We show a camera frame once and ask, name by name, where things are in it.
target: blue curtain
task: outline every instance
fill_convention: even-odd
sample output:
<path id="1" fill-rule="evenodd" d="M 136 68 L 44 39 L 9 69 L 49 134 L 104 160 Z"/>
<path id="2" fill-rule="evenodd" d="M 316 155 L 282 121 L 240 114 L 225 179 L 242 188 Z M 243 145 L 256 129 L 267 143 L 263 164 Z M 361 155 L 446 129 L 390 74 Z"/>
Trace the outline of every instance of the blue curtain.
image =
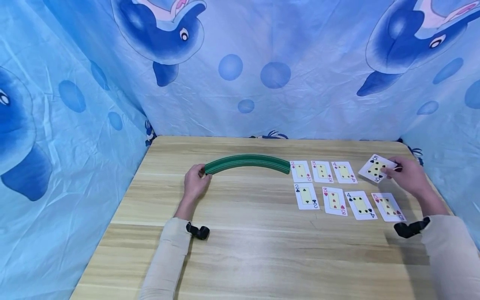
<path id="1" fill-rule="evenodd" d="M 472 1 L 1 2 L 0 298 L 71 294 L 156 134 L 402 137 L 479 244 Z"/>

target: beige sleeve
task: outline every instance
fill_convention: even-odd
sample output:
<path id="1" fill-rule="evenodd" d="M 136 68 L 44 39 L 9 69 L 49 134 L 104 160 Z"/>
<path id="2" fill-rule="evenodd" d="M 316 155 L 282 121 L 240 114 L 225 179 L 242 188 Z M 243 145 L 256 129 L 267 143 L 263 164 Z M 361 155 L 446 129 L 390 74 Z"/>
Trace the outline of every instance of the beige sleeve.
<path id="1" fill-rule="evenodd" d="M 438 299 L 480 299 L 480 259 L 467 227 L 457 216 L 429 218 L 421 241 L 430 257 Z"/>
<path id="2" fill-rule="evenodd" d="M 140 291 L 140 300 L 172 300 L 180 278 L 192 234 L 188 221 L 170 219 L 163 227 L 155 252 Z"/>

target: wooden table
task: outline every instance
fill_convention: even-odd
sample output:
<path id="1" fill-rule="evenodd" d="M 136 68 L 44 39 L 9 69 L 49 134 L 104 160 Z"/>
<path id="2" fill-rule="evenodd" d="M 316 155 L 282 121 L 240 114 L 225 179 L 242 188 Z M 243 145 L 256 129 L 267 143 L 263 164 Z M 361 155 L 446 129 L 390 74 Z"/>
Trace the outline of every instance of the wooden table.
<path id="1" fill-rule="evenodd" d="M 373 154 L 412 157 L 396 142 L 158 137 L 83 274 L 72 299 L 136 299 L 165 222 L 182 197 L 183 176 L 197 163 L 244 153 L 285 160 L 349 161 L 358 172 Z M 344 191 L 391 192 L 409 222 L 417 201 L 384 180 L 380 186 L 314 183 Z M 193 223 L 211 229 L 194 240 L 178 299 L 434 299 L 420 235 L 405 240 L 394 223 L 357 221 L 299 210 L 292 176 L 265 168 L 214 175 Z"/>

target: hand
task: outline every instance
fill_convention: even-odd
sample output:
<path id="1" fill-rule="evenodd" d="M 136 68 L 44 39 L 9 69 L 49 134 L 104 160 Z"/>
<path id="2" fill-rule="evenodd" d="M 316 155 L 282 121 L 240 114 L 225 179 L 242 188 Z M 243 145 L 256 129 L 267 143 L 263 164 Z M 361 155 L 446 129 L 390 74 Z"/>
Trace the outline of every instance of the hand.
<path id="1" fill-rule="evenodd" d="M 195 202 L 207 188 L 212 174 L 204 176 L 204 167 L 204 164 L 194 165 L 185 174 L 183 200 Z"/>
<path id="2" fill-rule="evenodd" d="M 389 158 L 389 160 L 401 164 L 403 169 L 401 169 L 401 172 L 397 172 L 393 169 L 383 168 L 382 172 L 387 174 L 389 178 L 393 178 L 402 189 L 416 198 L 433 191 L 423 168 L 418 162 L 402 156 L 395 156 Z"/>

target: blue circle pattern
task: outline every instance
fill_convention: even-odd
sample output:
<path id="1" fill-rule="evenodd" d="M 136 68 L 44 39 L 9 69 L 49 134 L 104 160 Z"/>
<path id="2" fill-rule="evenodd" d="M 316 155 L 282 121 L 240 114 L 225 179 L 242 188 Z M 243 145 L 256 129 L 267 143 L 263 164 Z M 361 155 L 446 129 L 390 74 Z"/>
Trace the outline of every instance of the blue circle pattern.
<path id="1" fill-rule="evenodd" d="M 480 80 L 475 81 L 465 93 L 465 105 L 469 108 L 480 109 Z"/>
<path id="2" fill-rule="evenodd" d="M 90 61 L 90 70 L 92 71 L 93 78 L 95 78 L 96 82 L 106 91 L 110 90 L 107 84 L 107 77 L 103 70 L 94 62 Z"/>
<path id="3" fill-rule="evenodd" d="M 417 111 L 417 115 L 431 115 L 437 111 L 439 104 L 437 101 L 428 101 Z"/>
<path id="4" fill-rule="evenodd" d="M 218 73 L 225 80 L 237 79 L 243 71 L 243 61 L 238 55 L 228 54 L 218 64 Z"/>
<path id="5" fill-rule="evenodd" d="M 242 114 L 248 114 L 249 112 L 252 112 L 254 108 L 255 102 L 251 101 L 250 99 L 244 99 L 238 104 L 239 112 Z"/>
<path id="6" fill-rule="evenodd" d="M 77 85 L 70 80 L 64 80 L 59 84 L 59 93 L 66 107 L 79 113 L 85 110 L 85 97 Z"/>
<path id="7" fill-rule="evenodd" d="M 269 62 L 260 72 L 262 83 L 271 89 L 284 87 L 289 81 L 292 72 L 290 67 L 282 62 Z"/>
<path id="8" fill-rule="evenodd" d="M 109 112 L 108 119 L 115 130 L 120 131 L 123 128 L 123 122 L 121 121 L 121 117 L 118 113 L 114 111 Z"/>
<path id="9" fill-rule="evenodd" d="M 458 72 L 458 70 L 462 68 L 462 66 L 463 66 L 462 58 L 459 57 L 452 60 L 435 75 L 435 78 L 433 79 L 433 84 L 439 84 L 443 80 L 453 76 L 455 73 Z"/>

